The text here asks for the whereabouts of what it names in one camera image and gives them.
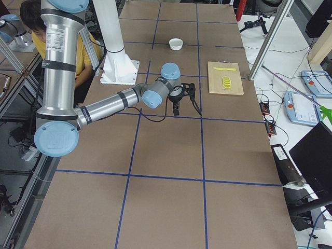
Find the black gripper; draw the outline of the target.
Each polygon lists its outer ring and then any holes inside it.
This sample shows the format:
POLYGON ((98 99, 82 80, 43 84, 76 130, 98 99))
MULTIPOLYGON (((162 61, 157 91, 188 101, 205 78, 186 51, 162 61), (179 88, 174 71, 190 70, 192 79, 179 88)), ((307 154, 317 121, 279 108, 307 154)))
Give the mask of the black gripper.
POLYGON ((184 97, 184 93, 181 91, 178 95, 169 95, 168 99, 173 103, 173 115, 179 116, 179 102, 184 97))

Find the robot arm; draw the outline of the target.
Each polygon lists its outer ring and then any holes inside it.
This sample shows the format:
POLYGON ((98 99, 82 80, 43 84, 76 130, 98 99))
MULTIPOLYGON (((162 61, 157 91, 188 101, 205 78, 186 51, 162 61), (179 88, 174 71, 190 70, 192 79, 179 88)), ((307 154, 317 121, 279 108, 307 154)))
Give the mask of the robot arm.
POLYGON ((34 51, 31 34, 14 14, 1 16, 1 38, 13 52, 34 51))
POLYGON ((114 1, 94 1, 102 32, 106 59, 101 82, 128 85, 95 103, 79 106, 81 91, 75 86, 78 41, 85 39, 88 1, 42 1, 40 15, 46 26, 43 104, 36 114, 34 143, 46 156, 71 153, 79 141, 79 129, 125 110, 139 102, 158 107, 181 92, 181 73, 175 63, 166 63, 153 84, 136 84, 139 62, 127 55, 114 1))

